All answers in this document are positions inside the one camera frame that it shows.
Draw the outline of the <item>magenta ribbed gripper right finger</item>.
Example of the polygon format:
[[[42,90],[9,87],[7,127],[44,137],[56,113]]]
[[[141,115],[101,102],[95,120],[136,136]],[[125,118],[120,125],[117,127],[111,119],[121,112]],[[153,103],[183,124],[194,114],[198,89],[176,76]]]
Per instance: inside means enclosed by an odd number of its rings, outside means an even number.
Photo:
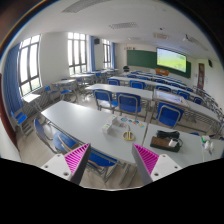
[[[132,154],[144,185],[181,170],[167,154],[158,155],[138,144],[133,144]]]

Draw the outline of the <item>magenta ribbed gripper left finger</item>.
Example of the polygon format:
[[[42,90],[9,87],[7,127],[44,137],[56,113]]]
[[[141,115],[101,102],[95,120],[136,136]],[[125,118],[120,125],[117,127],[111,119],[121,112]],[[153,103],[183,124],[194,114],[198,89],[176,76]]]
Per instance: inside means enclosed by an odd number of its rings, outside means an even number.
[[[84,144],[72,151],[54,155],[42,169],[79,185],[91,154],[91,145]]]

